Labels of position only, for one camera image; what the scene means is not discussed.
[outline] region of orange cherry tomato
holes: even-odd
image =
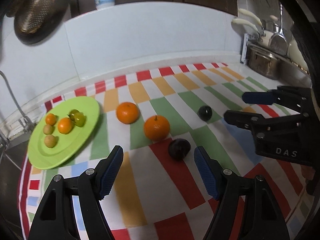
[[[69,133],[73,128],[73,122],[70,118],[64,117],[58,122],[58,131],[62,134]]]
[[[53,126],[57,122],[57,117],[54,114],[48,114],[45,117],[45,123]]]

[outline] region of blue gripper pad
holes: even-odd
[[[212,160],[202,146],[195,149],[194,159],[208,194],[220,200],[223,194],[220,164]]]
[[[106,195],[109,195],[122,161],[123,150],[120,146],[115,146],[106,159],[105,165],[107,165],[107,168],[105,169],[105,172],[100,175],[99,195],[101,199],[103,199]]]
[[[272,105],[276,102],[276,97],[272,92],[244,92],[242,100],[246,104]]]

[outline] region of green cherry tomato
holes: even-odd
[[[77,109],[73,109],[69,112],[69,118],[72,120],[72,121],[75,121],[75,113],[79,113],[79,111]]]
[[[80,112],[77,112],[74,114],[74,122],[75,122],[75,125],[78,126],[78,127],[82,127],[85,123],[85,115],[80,113]]]

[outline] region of yellow rectangle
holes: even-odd
[[[156,84],[156,86],[159,88],[159,90],[164,96],[175,93],[175,91],[172,89],[172,87],[170,87],[170,85],[163,77],[153,78],[152,81]]]
[[[238,74],[237,72],[233,71],[232,69],[230,69],[228,67],[222,67],[221,69],[223,69],[225,72],[229,73],[231,76],[234,76],[236,79],[244,79],[243,76],[241,76],[240,74]]]
[[[192,71],[192,73],[201,80],[201,82],[203,82],[204,84],[206,84],[207,86],[213,86],[216,85],[217,83],[214,82],[212,79],[210,79],[208,76],[206,76],[202,71],[200,70],[194,70]]]
[[[234,81],[232,78],[228,77],[226,74],[221,73],[220,71],[216,70],[215,68],[209,68],[209,70],[219,76],[221,76],[222,78],[224,78],[225,80],[227,80],[228,82],[232,82]]]
[[[248,107],[242,109],[242,111],[247,112],[247,113],[254,113],[254,114],[257,113],[251,106],[248,106]]]
[[[116,110],[119,105],[118,89],[113,88],[104,93],[103,111],[110,112]]]
[[[32,166],[31,174],[40,174],[42,170]]]
[[[135,101],[136,104],[150,100],[150,97],[144,89],[141,82],[130,84],[128,85],[128,88],[132,96],[132,99]]]
[[[133,228],[146,225],[147,219],[138,195],[128,152],[124,153],[123,162],[113,187],[116,191],[125,227]]]
[[[199,86],[196,83],[194,83],[183,73],[175,74],[174,77],[181,83],[182,86],[184,86],[188,90],[199,88]]]

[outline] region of small round fruit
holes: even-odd
[[[74,122],[77,127],[82,127],[85,123],[85,115],[78,112],[74,114]]]
[[[121,103],[116,110],[116,115],[121,123],[129,124],[138,120],[140,112],[134,103]]]
[[[43,133],[44,134],[52,134],[53,132],[53,126],[49,125],[49,124],[46,124],[44,127],[43,127]]]
[[[62,134],[69,133],[73,128],[73,122],[70,118],[64,117],[58,122],[58,131]]]
[[[191,149],[190,143],[185,139],[175,139],[168,146],[169,155],[176,161],[182,160],[187,156]]]
[[[44,138],[44,145],[47,146],[48,148],[53,148],[57,144],[57,138],[53,136],[52,134],[48,134]]]
[[[143,131],[147,138],[152,141],[161,141],[170,132],[169,121],[162,115],[154,115],[146,120]]]
[[[69,118],[70,118],[72,121],[75,120],[75,114],[76,114],[76,113],[79,113],[79,111],[78,111],[77,109],[72,109],[72,110],[69,112],[68,116],[69,116]]]
[[[198,116],[202,121],[209,121],[212,117],[212,109],[210,106],[201,106],[198,110]]]
[[[57,117],[50,113],[45,117],[45,123],[53,126],[57,122]]]

